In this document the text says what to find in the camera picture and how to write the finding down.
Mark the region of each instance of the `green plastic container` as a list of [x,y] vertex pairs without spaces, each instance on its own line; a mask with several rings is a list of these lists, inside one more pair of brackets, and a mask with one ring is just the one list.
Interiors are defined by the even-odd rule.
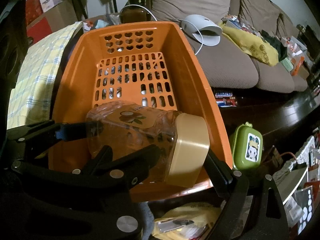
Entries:
[[262,135],[246,122],[237,127],[229,138],[232,152],[233,169],[246,171],[260,165]]

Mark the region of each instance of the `dark wooden floor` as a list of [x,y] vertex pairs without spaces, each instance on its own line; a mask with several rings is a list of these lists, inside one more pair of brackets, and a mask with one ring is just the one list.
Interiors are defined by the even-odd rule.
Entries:
[[264,149],[296,152],[319,125],[318,90],[280,94],[257,88],[231,90],[237,107],[220,108],[228,135],[249,122],[263,135]]

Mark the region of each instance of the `yellow plastic bag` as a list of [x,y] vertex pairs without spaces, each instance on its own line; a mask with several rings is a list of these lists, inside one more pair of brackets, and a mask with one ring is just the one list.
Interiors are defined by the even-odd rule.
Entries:
[[220,208],[205,202],[188,203],[155,219],[152,235],[162,240],[203,240],[220,213]]
[[219,26],[222,28],[222,35],[232,41],[244,53],[269,66],[274,66],[279,62],[278,51],[260,37],[243,30],[227,27],[224,24]]

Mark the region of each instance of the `plaid cloth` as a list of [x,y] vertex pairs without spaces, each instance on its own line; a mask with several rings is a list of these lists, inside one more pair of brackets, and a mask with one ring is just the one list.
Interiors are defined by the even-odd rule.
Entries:
[[53,84],[63,50],[82,22],[45,37],[28,50],[11,91],[7,129],[49,119]]

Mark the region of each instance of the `black cloth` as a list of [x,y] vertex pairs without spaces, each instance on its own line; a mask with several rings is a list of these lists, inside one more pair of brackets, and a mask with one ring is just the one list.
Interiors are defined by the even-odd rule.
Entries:
[[272,47],[274,47],[278,51],[278,60],[284,60],[287,55],[287,48],[282,45],[281,41],[279,41],[276,37],[271,37],[266,31],[261,31],[262,37],[270,43]]

